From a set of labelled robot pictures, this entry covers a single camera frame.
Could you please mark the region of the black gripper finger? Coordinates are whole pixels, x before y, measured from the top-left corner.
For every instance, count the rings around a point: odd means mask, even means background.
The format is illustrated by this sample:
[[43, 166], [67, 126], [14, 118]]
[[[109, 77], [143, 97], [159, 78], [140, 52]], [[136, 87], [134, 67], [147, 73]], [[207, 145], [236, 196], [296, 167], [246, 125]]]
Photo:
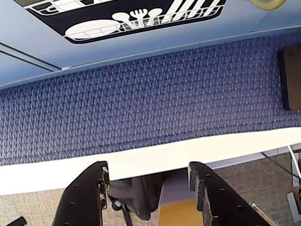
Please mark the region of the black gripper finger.
[[205, 226], [268, 226], [223, 178], [207, 165], [191, 161], [188, 165], [189, 189], [197, 195], [197, 210]]
[[80, 173], [64, 190], [58, 204], [55, 226], [102, 226], [110, 188], [106, 161], [97, 161]]

